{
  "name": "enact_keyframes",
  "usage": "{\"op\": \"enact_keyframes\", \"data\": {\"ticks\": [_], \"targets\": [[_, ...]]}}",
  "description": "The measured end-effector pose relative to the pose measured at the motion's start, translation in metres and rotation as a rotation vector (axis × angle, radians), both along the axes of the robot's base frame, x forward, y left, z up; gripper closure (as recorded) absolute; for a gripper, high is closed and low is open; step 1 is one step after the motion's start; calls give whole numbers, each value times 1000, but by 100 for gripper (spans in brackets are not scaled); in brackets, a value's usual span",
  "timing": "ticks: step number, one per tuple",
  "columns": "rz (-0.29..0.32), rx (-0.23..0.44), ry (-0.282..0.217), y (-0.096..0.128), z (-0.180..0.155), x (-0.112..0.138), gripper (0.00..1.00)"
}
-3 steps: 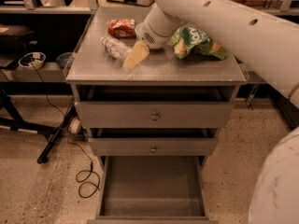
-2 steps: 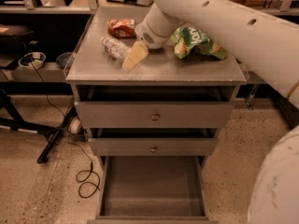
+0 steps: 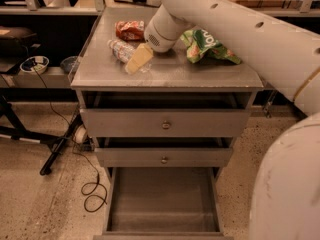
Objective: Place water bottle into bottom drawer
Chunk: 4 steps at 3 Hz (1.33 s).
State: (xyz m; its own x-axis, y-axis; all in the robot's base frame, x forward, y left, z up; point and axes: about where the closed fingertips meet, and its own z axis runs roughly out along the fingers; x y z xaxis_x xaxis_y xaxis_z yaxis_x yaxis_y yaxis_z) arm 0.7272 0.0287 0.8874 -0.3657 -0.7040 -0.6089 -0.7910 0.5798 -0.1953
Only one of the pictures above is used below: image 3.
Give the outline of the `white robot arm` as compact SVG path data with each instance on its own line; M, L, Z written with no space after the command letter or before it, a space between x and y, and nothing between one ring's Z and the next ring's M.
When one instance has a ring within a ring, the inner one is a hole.
M162 0L144 36L171 49L207 30L306 114L269 148L255 180L249 240L320 240L320 38L228 0Z

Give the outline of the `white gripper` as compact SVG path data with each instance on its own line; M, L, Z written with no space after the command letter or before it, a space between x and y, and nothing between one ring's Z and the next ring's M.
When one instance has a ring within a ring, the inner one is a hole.
M128 74L134 74L153 58L153 51L165 53L169 51L177 41L175 29L166 22L153 18L144 31L144 39L147 43L141 43L133 52L125 66Z

